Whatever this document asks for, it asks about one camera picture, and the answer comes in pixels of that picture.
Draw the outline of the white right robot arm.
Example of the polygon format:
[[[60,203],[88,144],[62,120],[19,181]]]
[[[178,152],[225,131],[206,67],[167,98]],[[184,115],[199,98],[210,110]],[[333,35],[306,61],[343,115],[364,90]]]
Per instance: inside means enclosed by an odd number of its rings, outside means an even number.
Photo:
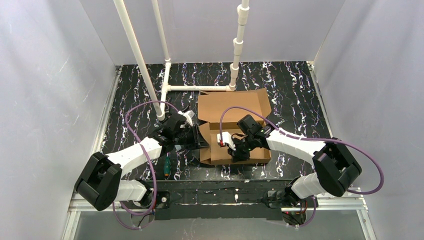
[[[302,200],[329,193],[341,197],[362,173],[348,148],[337,138],[304,140],[269,122],[262,125],[248,114],[237,122],[242,133],[217,134],[220,147],[227,147],[233,162],[246,161],[256,148],[282,152],[309,163],[314,172],[298,176],[284,190],[268,192],[262,202],[268,206],[295,206]]]

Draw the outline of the light blue marker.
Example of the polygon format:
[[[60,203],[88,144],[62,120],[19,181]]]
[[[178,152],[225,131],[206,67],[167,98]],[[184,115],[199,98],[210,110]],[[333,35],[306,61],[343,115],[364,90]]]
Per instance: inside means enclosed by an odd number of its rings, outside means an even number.
[[[183,147],[181,145],[175,145],[175,150],[177,152],[181,151],[183,149]]]

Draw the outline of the brown cardboard box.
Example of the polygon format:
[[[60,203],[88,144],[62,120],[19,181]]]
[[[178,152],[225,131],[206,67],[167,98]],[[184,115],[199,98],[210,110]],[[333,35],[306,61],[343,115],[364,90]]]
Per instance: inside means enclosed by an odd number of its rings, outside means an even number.
[[[271,113],[271,104],[266,88],[245,91],[219,91],[199,95],[197,99],[197,117],[205,123],[199,126],[202,137],[209,144],[209,148],[199,150],[199,161],[207,165],[231,165],[231,164],[267,164],[271,159],[271,152],[265,148],[256,148],[250,152],[250,159],[233,162],[228,154],[228,147],[221,147],[218,140],[220,133],[220,119],[222,113],[229,107],[244,107],[252,110],[263,117]],[[233,108],[223,117],[222,130],[232,134],[242,134],[237,126],[246,115],[252,117],[258,123],[265,125],[264,120],[248,111]]]

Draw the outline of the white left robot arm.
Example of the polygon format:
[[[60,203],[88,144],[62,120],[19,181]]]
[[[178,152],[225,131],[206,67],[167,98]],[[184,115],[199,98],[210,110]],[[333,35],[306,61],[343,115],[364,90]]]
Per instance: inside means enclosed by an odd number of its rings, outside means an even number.
[[[123,176],[150,160],[165,156],[171,150],[209,148],[192,121],[192,113],[171,113],[162,124],[140,143],[117,152],[93,153],[88,159],[74,190],[96,210],[103,211],[114,202],[134,201],[146,206],[155,203],[157,186],[140,180],[123,180]]]

